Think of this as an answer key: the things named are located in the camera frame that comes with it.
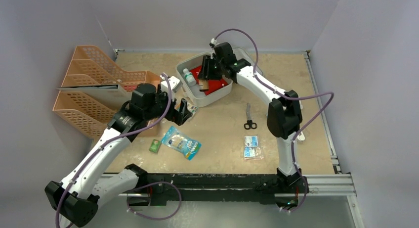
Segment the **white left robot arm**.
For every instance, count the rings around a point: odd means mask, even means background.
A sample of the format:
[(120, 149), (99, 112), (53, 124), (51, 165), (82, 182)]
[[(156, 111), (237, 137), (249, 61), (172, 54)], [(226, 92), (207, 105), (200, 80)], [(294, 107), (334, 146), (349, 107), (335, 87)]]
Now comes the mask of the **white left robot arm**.
[(184, 124), (192, 113), (185, 99), (177, 100), (170, 89), (142, 83), (132, 92), (131, 99), (122, 104), (108, 123), (94, 148), (73, 171), (60, 182), (51, 181), (45, 193), (56, 211), (55, 225), (83, 227), (98, 209), (122, 192), (143, 192), (156, 187), (162, 191), (163, 180), (151, 180), (144, 169), (135, 164), (106, 182), (99, 182), (112, 161), (127, 148), (141, 132), (162, 119)]

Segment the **black handled scissors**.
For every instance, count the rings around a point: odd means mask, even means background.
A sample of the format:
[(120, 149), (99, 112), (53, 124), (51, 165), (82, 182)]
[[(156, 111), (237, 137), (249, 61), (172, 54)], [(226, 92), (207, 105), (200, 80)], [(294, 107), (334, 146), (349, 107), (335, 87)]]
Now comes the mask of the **black handled scissors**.
[(257, 123), (255, 123), (251, 118), (251, 105), (247, 103), (246, 105), (246, 117), (247, 121), (244, 123), (245, 130), (254, 130), (257, 128)]

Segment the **white green-label bottle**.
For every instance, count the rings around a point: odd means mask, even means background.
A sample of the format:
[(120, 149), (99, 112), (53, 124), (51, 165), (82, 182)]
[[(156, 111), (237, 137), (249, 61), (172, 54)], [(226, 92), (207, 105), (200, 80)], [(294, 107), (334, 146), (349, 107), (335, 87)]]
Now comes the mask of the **white green-label bottle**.
[(188, 86), (194, 86), (197, 83), (193, 74), (187, 68), (183, 69), (183, 73), (184, 73), (185, 81)]

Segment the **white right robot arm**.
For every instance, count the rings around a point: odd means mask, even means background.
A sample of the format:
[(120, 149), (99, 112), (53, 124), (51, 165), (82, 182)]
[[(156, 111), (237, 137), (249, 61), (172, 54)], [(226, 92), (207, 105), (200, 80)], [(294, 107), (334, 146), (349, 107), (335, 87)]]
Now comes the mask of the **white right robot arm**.
[(301, 178), (293, 144), (302, 122), (298, 94), (276, 87), (257, 72), (255, 64), (238, 59), (229, 43), (212, 40), (210, 47), (213, 52), (204, 56), (198, 74), (200, 91), (208, 90), (209, 80), (225, 77), (250, 90), (267, 105), (267, 127), (277, 139), (280, 159), (277, 185), (284, 192), (291, 191)]

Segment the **brown orange-capped bottle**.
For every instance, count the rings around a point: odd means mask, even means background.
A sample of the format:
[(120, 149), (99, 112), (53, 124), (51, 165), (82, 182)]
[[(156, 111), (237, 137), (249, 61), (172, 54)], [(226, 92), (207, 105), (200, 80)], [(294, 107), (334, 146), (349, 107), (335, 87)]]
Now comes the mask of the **brown orange-capped bottle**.
[(208, 80), (198, 79), (198, 84), (199, 84), (199, 91), (206, 92), (209, 90)]

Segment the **small green box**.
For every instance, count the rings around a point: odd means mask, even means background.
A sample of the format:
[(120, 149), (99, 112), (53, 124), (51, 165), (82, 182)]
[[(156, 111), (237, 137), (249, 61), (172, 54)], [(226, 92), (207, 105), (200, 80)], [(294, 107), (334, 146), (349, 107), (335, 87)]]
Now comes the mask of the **small green box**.
[(152, 140), (151, 145), (149, 147), (149, 151), (152, 153), (158, 153), (161, 146), (161, 142), (157, 139)]

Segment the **red first aid pouch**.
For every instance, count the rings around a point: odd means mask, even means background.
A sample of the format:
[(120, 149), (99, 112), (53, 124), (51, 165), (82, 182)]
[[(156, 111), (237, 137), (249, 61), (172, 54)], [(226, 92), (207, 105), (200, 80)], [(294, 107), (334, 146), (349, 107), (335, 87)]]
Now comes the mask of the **red first aid pouch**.
[(221, 79), (221, 80), (208, 80), (208, 87), (209, 89), (206, 91), (201, 91), (200, 90), (200, 85), (199, 85), (199, 80), (198, 80), (198, 73), (201, 70), (201, 66), (197, 66), (193, 69), (190, 70), (190, 72), (192, 73), (192, 75), (194, 76), (194, 79), (197, 82), (198, 85), (198, 91), (199, 92), (203, 92), (205, 95), (209, 95), (219, 89), (222, 89), (226, 86), (228, 86), (228, 83), (225, 79)]

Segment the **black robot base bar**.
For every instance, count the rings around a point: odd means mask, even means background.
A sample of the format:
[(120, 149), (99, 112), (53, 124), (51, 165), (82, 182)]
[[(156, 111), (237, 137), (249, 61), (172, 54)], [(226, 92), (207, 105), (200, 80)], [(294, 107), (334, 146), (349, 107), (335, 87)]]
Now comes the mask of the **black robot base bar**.
[(143, 194), (152, 206), (168, 201), (258, 202), (263, 205), (295, 207), (306, 195), (306, 177), (289, 179), (276, 174), (167, 174), (149, 173), (127, 193)]

